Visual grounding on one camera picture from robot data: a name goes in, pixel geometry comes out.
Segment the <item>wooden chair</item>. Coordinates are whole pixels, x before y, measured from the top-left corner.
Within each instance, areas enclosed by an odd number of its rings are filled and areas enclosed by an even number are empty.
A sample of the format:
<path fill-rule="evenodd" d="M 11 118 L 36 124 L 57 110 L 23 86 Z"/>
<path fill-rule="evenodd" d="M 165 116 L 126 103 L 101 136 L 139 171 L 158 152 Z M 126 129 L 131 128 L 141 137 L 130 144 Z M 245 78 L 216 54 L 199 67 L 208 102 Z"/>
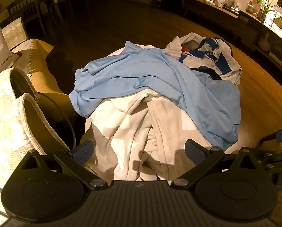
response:
<path fill-rule="evenodd" d="M 7 7 L 8 14 L 12 21 L 22 18 L 24 23 L 37 19 L 40 23 L 44 36 L 46 36 L 37 0 L 15 0 Z"/>

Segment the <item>white and blue jersey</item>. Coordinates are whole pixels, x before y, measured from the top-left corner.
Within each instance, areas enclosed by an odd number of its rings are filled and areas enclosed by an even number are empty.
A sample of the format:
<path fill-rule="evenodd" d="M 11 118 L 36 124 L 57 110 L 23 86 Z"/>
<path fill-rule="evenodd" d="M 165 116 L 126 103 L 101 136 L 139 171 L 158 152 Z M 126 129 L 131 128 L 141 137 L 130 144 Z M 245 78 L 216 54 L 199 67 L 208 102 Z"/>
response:
<path fill-rule="evenodd" d="M 219 37 L 202 37 L 191 32 L 172 40 L 165 51 L 193 69 L 212 69 L 222 80 L 240 84 L 242 67 L 234 59 L 231 46 Z"/>

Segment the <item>white garment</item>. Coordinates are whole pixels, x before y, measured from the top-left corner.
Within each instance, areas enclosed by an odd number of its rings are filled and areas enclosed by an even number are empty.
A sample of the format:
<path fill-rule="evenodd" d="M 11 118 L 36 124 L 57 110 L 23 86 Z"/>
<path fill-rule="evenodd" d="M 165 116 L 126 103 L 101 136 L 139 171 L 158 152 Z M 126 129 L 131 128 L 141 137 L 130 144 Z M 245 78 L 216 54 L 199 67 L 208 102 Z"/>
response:
<path fill-rule="evenodd" d="M 184 152 L 186 140 L 214 147 L 184 110 L 151 89 L 103 99 L 82 139 L 95 147 L 85 167 L 107 182 L 173 180 L 193 167 Z"/>

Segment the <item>light blue t-shirt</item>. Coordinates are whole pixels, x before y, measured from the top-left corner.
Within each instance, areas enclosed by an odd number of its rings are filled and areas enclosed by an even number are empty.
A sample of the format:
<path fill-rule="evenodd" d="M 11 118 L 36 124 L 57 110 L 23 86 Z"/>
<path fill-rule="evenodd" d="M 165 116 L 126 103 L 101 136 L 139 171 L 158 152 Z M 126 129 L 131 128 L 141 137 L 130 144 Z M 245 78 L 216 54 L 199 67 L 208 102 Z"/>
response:
<path fill-rule="evenodd" d="M 210 144 L 228 149 L 238 140 L 240 92 L 228 80 L 192 70 L 160 48 L 126 42 L 120 54 L 89 62 L 75 72 L 70 102 L 85 118 L 105 98 L 151 89 L 184 110 Z"/>

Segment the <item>cream patterned sofa cushion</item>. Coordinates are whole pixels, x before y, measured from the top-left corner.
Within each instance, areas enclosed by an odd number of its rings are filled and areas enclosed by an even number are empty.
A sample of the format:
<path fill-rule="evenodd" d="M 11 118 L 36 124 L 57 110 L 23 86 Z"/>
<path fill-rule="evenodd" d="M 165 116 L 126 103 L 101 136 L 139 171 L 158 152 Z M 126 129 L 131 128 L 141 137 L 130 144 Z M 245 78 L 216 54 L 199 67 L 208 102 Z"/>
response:
<path fill-rule="evenodd" d="M 41 111 L 38 99 L 22 70 L 9 68 L 0 73 L 0 189 L 30 150 L 50 155 L 68 149 Z"/>

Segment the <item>long wooden sideboard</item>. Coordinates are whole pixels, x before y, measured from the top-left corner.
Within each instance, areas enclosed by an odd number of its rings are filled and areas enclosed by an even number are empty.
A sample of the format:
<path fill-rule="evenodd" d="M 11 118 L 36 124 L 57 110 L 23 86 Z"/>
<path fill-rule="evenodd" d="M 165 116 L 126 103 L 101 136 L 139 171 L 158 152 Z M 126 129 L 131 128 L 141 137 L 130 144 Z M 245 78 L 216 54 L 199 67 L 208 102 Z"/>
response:
<path fill-rule="evenodd" d="M 239 49 L 267 60 L 264 64 L 282 74 L 282 35 L 247 12 L 235 14 L 201 0 L 183 0 L 184 16 L 229 40 Z"/>

